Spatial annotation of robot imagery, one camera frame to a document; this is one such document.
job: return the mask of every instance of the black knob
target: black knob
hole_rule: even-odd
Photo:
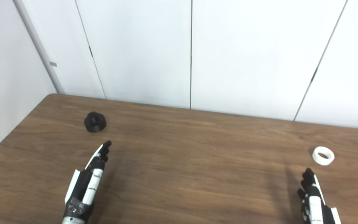
[[[106,127],[106,119],[103,114],[91,112],[84,120],[86,129],[89,132],[96,133],[103,130]]]

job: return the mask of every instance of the wood grain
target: wood grain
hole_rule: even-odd
[[[108,126],[83,121],[103,113]],[[0,143],[0,223],[61,223],[74,169],[111,140],[89,223],[303,223],[311,167],[343,224],[358,223],[358,129],[66,95],[47,96]],[[311,158],[332,149],[327,166]]]

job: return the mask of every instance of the white ring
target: white ring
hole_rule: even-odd
[[[319,153],[327,156],[327,158],[320,156]],[[313,151],[312,157],[314,161],[322,166],[328,166],[335,159],[334,153],[329,148],[323,146],[316,147]]]

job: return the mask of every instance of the prosthetic hand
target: prosthetic hand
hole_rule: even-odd
[[[85,224],[94,209],[94,197],[107,162],[111,141],[101,145],[83,171],[75,170],[65,198],[62,224]]]
[[[314,172],[307,168],[302,174],[301,185],[298,190],[302,200],[301,212],[305,224],[341,224],[338,210],[325,205],[319,181]]]

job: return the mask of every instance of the white wall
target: white wall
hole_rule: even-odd
[[[78,0],[106,98],[190,107],[191,0]]]
[[[293,120],[345,0],[193,0],[191,108]]]
[[[296,121],[358,128],[358,0],[349,0]]]
[[[0,0],[0,142],[54,92],[14,3]]]
[[[15,2],[64,94],[105,98],[75,0]]]

